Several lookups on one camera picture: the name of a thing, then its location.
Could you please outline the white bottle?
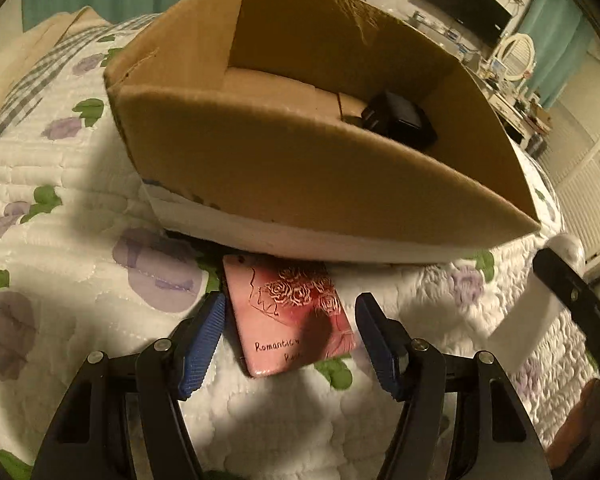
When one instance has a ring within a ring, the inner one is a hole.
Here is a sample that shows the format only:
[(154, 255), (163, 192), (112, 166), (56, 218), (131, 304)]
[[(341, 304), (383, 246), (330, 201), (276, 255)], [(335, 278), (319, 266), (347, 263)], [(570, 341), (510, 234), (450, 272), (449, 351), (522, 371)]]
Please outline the white bottle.
[(573, 271), (580, 278), (584, 267), (583, 244), (572, 234), (553, 236), (535, 253), (524, 291), (486, 340), (486, 350), (506, 373), (521, 368), (564, 308), (548, 284), (550, 274), (556, 271), (563, 278)]

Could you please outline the black square box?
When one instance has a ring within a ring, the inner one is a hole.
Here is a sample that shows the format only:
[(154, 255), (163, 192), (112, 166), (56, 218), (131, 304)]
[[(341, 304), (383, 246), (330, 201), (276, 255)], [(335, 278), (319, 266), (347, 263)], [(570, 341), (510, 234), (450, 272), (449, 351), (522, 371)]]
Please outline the black square box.
[(362, 111), (361, 119), (364, 129), (416, 151), (426, 151), (438, 140), (424, 111), (393, 92), (374, 96)]

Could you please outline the white louvered wardrobe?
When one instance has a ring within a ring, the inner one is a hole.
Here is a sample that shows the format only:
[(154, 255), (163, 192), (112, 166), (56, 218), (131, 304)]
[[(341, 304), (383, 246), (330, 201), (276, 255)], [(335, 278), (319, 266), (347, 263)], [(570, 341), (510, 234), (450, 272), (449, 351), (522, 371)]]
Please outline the white louvered wardrobe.
[(580, 237), (585, 272), (600, 274), (600, 59), (588, 54), (550, 108), (553, 130), (542, 165), (567, 230)]

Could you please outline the white dressing table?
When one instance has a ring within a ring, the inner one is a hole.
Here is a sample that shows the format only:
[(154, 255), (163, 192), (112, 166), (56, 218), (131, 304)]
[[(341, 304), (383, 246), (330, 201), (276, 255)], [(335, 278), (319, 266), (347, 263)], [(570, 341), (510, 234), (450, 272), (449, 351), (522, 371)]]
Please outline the white dressing table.
[(503, 93), (504, 84), (492, 76), (469, 72), (494, 110), (509, 139), (534, 159), (547, 149), (553, 119), (537, 102), (526, 102)]

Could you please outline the white oval vanity mirror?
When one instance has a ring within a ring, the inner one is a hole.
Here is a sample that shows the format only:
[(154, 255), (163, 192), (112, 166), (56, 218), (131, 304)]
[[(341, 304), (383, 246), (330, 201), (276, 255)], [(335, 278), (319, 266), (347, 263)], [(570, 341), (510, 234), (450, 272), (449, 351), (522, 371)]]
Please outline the white oval vanity mirror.
[(502, 66), (505, 80), (517, 81), (529, 77), (535, 66), (532, 38), (520, 32), (507, 37), (496, 48), (493, 59)]

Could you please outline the brown cardboard box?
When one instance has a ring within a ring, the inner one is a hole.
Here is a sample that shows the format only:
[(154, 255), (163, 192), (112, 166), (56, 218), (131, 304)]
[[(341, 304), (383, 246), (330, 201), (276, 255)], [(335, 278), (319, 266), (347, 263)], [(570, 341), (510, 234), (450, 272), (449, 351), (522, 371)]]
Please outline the brown cardboard box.
[[(181, 0), (104, 81), (169, 231), (291, 259), (438, 263), (541, 227), (468, 71), (361, 0)], [(431, 148), (362, 127), (384, 91), (424, 111)]]

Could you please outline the cream pillow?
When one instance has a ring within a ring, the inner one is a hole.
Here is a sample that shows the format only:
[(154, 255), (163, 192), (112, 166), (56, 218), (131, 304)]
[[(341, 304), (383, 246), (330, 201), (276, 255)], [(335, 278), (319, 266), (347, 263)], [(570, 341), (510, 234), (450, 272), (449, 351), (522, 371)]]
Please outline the cream pillow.
[(0, 10), (0, 109), (9, 92), (32, 67), (61, 40), (109, 22), (90, 6), (60, 12), (26, 32), (22, 29), (19, 0), (6, 2)]

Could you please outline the black wall television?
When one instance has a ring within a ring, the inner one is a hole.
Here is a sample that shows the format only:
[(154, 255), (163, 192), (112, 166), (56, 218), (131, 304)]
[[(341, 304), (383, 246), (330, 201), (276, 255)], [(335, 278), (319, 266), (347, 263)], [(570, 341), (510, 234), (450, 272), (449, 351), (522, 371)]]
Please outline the black wall television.
[(495, 48), (512, 19), (498, 0), (425, 0)]

